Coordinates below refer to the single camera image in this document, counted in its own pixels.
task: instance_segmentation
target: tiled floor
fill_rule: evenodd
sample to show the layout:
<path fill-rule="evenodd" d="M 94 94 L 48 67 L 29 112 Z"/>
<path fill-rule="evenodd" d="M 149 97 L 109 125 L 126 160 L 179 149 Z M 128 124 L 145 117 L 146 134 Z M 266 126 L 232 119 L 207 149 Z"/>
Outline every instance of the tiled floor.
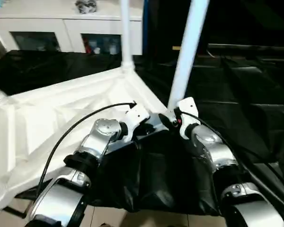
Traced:
<path fill-rule="evenodd" d="M 24 211 L 29 201 L 13 200 L 11 207 Z M 0 227 L 24 227 L 26 220 L 4 211 L 0 212 Z M 80 227 L 99 227 L 107 223 L 112 227 L 225 227 L 223 218 L 194 216 L 152 210 L 128 213 L 122 209 L 91 207 L 85 210 Z"/>

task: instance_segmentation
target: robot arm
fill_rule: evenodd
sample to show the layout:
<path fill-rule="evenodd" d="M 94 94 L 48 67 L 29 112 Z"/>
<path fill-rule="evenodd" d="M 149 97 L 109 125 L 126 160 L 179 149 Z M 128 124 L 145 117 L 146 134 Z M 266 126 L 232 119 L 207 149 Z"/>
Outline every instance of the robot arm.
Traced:
<path fill-rule="evenodd" d="M 58 175 L 52 179 L 34 203 L 27 227 L 78 227 L 88 204 L 86 193 L 93 183 L 101 158 L 110 143 L 127 143 L 134 129 L 149 118 L 142 105 L 129 110 L 124 119 L 98 119 L 78 149 L 65 159 Z"/>
<path fill-rule="evenodd" d="M 180 101 L 178 110 L 180 113 L 198 114 L 192 98 Z M 182 138 L 190 139 L 194 146 L 203 147 L 203 155 L 211 165 L 216 195 L 227 225 L 284 227 L 279 212 L 256 185 L 244 176 L 231 149 L 219 135 L 188 115 L 178 114 L 178 120 L 182 122 Z"/>

